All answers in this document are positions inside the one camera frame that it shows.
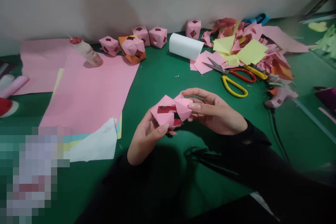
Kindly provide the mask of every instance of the white paper roll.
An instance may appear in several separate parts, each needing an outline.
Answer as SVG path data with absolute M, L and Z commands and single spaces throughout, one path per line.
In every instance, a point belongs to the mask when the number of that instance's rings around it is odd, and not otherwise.
M 169 39 L 169 51 L 184 58 L 196 60 L 204 43 L 173 33 Z

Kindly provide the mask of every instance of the pink glue gun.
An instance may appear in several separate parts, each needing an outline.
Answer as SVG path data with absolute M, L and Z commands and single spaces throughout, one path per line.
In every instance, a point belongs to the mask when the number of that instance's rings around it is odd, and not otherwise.
M 275 80 L 272 77 L 269 77 L 269 82 L 278 82 L 279 80 Z M 276 90 L 276 95 L 272 97 L 272 99 L 265 101 L 264 105 L 266 108 L 278 108 L 281 106 L 284 100 L 286 99 L 296 99 L 299 95 L 292 91 L 291 88 L 285 84 L 284 86 L 279 86 Z

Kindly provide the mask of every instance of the red bottle cap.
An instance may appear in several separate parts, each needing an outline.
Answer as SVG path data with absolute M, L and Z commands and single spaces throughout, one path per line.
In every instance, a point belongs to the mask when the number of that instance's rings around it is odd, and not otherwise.
M 82 39 L 80 37 L 74 37 L 70 39 L 71 44 L 79 44 L 80 42 L 82 42 Z

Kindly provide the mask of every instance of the scissors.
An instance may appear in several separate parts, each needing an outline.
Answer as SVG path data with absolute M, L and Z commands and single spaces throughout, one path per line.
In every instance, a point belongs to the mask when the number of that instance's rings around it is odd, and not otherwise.
M 205 62 L 203 62 L 203 64 L 205 64 L 208 67 L 211 67 L 211 68 L 217 70 L 218 72 L 220 72 L 223 75 L 222 76 L 222 81 L 224 83 L 225 88 L 227 89 L 227 91 L 230 94 L 232 94 L 232 95 L 234 95 L 236 97 L 239 97 L 239 98 L 244 98 L 244 97 L 246 97 L 248 95 L 248 92 L 247 92 L 247 90 L 245 88 L 243 88 L 242 86 L 240 86 L 238 83 L 234 82 L 233 80 L 229 79 L 229 77 L 227 75 L 228 74 L 233 74 L 234 76 L 238 77 L 239 79 L 242 79 L 245 82 L 253 83 L 253 82 L 255 82 L 257 80 L 256 76 L 253 73 L 251 73 L 250 71 L 248 71 L 246 69 L 243 69 L 243 68 L 223 69 L 220 65 L 218 65 L 216 62 L 214 62 L 209 57 L 208 57 L 208 59 L 211 61 L 211 63 L 213 65 L 210 65 L 210 64 L 205 63 Z M 247 79 L 244 76 L 236 73 L 236 71 L 241 71 L 241 72 L 247 73 L 252 78 L 252 80 Z M 240 94 L 237 94 L 236 92 L 232 91 L 231 88 L 228 85 L 228 82 L 230 84 L 232 84 L 233 86 L 237 87 L 238 89 L 240 89 L 243 92 L 243 94 L 240 95 Z

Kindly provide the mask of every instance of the green table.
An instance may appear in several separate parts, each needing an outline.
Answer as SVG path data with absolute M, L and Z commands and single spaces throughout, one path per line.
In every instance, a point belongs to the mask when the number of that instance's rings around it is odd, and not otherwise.
M 272 20 L 269 24 L 279 25 L 286 31 L 286 23 L 283 20 Z M 303 43 L 307 40 L 307 44 L 312 44 L 309 39 L 315 42 L 321 34 L 307 30 L 306 26 L 298 25 L 295 36 L 304 36 Z M 122 138 L 117 142 L 115 157 L 127 150 L 135 128 L 148 108 L 164 95 L 175 97 L 180 91 L 191 87 L 218 94 L 263 130 L 270 138 L 272 148 L 282 155 L 273 134 L 270 112 L 263 105 L 269 99 L 265 94 L 267 88 L 263 82 L 258 81 L 250 87 L 234 77 L 235 81 L 249 92 L 246 98 L 239 99 L 224 89 L 217 72 L 200 75 L 197 71 L 190 71 L 189 60 L 169 53 L 168 44 L 162 49 L 147 47 L 146 54 L 147 59 L 140 64 L 124 106 Z M 14 69 L 12 74 L 21 74 L 22 64 L 19 56 L 7 56 L 2 59 L 17 63 L 19 67 Z M 313 52 L 288 56 L 287 59 L 295 75 L 296 87 L 292 87 L 298 92 L 299 100 L 333 135 L 336 135 L 335 125 L 318 110 L 318 107 L 324 105 L 316 98 L 312 89 L 314 86 L 336 86 L 334 69 Z M 12 159 L 18 158 L 19 143 L 25 142 L 25 135 L 32 134 L 31 127 L 39 125 L 50 98 L 51 93 L 14 96 L 11 99 L 20 103 L 19 110 L 13 116 L 0 121 L 1 143 L 14 143 L 11 145 L 11 152 L 1 152 L 0 169 L 4 171 L 1 175 L 5 174 L 1 176 L 2 200 L 6 199 L 3 193 L 5 187 L 10 188 L 12 182 L 12 167 L 17 165 Z M 308 171 L 335 159 L 336 145 L 292 101 L 286 101 L 276 110 L 276 119 L 282 142 L 297 170 Z M 144 206 L 149 214 L 155 214 L 157 206 L 169 205 L 177 192 L 180 193 L 181 207 L 186 217 L 199 215 L 252 192 L 250 188 L 218 175 L 200 164 L 186 161 L 183 153 L 189 147 L 208 147 L 216 150 L 216 143 L 211 141 L 212 132 L 197 122 L 186 122 L 177 133 L 178 136 L 173 138 L 165 136 L 155 149 L 158 153 L 154 156 L 155 172 L 144 189 Z M 113 160 L 77 162 L 71 163 L 70 168 L 58 168 L 57 192 L 52 193 L 53 200 L 46 203 L 46 206 L 51 208 L 39 209 L 40 216 L 34 217 L 33 223 L 73 223 L 112 162 Z M 6 207 L 4 201 L 0 202 L 0 208 Z

